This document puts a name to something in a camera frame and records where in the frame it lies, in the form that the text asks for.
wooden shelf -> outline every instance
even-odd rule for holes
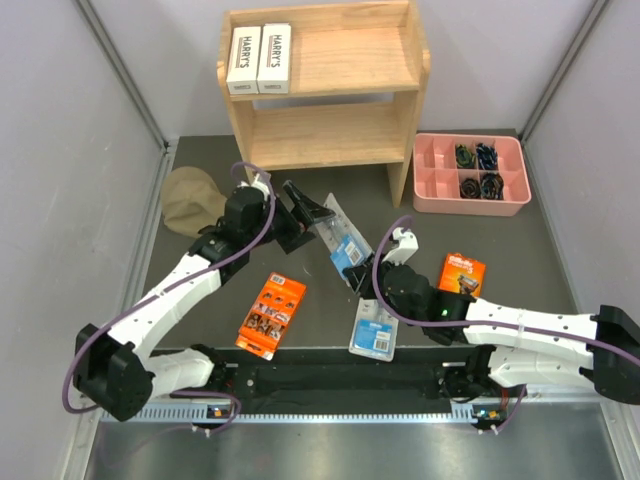
[[[293,30],[287,95],[231,95],[234,102],[283,97],[418,90],[420,75],[405,54],[405,28]]]
[[[256,110],[251,161],[266,170],[404,162],[391,102]]]
[[[288,23],[290,93],[230,95],[233,29]],[[265,170],[387,164],[393,204],[406,183],[430,71],[415,0],[235,10],[225,14],[218,84],[242,158]],[[256,109],[254,100],[393,93],[391,102]]]

pink organizer bin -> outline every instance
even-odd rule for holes
[[[475,152],[481,142],[498,152],[504,200],[460,198],[460,183],[469,177],[480,181],[486,170],[457,168],[456,145]],[[413,146],[413,178],[413,207],[419,212],[510,217],[531,200],[522,149],[513,137],[419,133]]]

gray wall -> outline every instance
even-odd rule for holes
[[[579,306],[640,321],[638,18],[611,2],[527,148]]]
[[[122,300],[160,160],[70,1],[2,2],[0,477],[56,477],[78,329]]]
[[[423,129],[522,128],[591,4],[417,2],[432,52]],[[340,0],[93,3],[164,135],[175,138],[231,133],[216,77],[225,10]]]

orange package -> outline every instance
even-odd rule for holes
[[[306,291],[302,283],[272,273],[238,330],[236,345],[271,360]]]
[[[459,253],[449,253],[444,261],[440,276],[440,290],[454,293],[466,293],[479,297],[482,291],[482,279],[486,265]]]

blue and white package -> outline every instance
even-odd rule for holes
[[[329,249],[330,258],[340,276],[346,280],[342,270],[363,263],[373,253],[358,229],[347,218],[332,193],[324,202],[324,206],[333,210],[336,215],[330,220],[316,226],[320,238]]]
[[[377,300],[358,302],[349,352],[390,362],[396,348],[398,319],[389,315]]]

